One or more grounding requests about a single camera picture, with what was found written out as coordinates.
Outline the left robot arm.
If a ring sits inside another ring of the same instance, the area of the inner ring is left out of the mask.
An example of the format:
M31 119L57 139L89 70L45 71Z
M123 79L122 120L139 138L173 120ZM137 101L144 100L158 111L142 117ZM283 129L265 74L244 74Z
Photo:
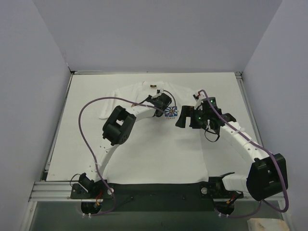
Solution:
M89 142L87 141L82 130L81 118L84 110L92 103L102 100L119 100L131 104L129 109L120 105L116 106L112 113L107 118L103 125L103 153L98 157ZM155 96L148 95L148 97L141 103L129 101L116 96L100 97L86 103L80 110L78 115L78 128L80 135L88 147L93 161L94 161L94 176L99 177L98 180L89 179L86 173L80 174L78 184L81 186L82 193L88 197L93 198L98 194L98 191L106 187L110 193L114 193L107 181L103 178L103 172L106 169L113 153L122 144L124 144L133 129L134 124L150 117L161 117L165 114L165 110L172 103L173 98L165 93L158 93Z

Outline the white t-shirt with flower print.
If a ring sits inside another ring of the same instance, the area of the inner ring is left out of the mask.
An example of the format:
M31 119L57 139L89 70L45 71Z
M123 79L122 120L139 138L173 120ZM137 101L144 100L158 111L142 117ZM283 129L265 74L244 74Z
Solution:
M118 105L128 109L126 99L140 103L157 90L175 98L161 117L145 118L135 123L128 141L112 155L103 177L112 183L196 183L208 181L200 132L175 126L184 105L195 105L195 91L168 82L139 82L106 94L100 119L106 120Z

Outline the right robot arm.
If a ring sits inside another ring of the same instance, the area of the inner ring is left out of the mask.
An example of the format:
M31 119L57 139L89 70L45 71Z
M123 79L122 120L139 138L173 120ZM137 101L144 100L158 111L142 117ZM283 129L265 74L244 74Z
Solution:
M247 163L249 169L245 174L227 173L221 176L225 190L249 193L257 201L286 193L285 158L265 151L244 131L235 117L217 107L214 97L202 99L196 106L184 105L176 126L184 128L187 118L192 129L203 129L223 138Z

